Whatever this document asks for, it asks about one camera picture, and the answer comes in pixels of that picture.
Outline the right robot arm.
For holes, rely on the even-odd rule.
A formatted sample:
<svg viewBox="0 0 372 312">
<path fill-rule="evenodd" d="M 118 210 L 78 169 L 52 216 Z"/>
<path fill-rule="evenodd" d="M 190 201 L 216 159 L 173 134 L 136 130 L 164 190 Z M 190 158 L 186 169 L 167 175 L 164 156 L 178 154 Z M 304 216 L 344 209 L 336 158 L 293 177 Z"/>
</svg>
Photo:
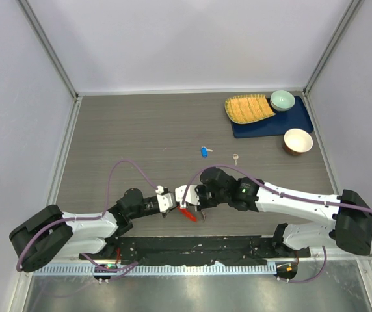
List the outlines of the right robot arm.
<svg viewBox="0 0 372 312">
<path fill-rule="evenodd" d="M 216 167 L 205 169 L 195 193 L 201 209 L 227 204 L 238 211 L 280 213 L 307 221 L 279 224 L 274 232 L 273 252 L 285 257 L 293 250 L 314 246 L 337 246 L 354 255 L 371 253 L 372 213 L 355 191 L 318 195 L 277 187 L 260 179 L 235 179 Z"/>
</svg>

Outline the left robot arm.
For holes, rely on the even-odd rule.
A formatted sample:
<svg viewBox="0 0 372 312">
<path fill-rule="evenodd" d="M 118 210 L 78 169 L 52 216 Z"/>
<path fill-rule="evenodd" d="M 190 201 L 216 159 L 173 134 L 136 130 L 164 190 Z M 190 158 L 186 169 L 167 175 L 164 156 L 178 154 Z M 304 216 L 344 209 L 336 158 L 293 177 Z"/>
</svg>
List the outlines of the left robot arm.
<svg viewBox="0 0 372 312">
<path fill-rule="evenodd" d="M 131 188 L 104 213 L 74 214 L 48 205 L 9 235 L 18 256 L 17 271 L 34 272 L 54 258 L 80 254 L 110 259 L 117 238 L 133 228 L 132 219 L 161 212 L 158 196 L 164 191 L 158 186 L 155 196 L 143 198 L 140 190 Z"/>
</svg>

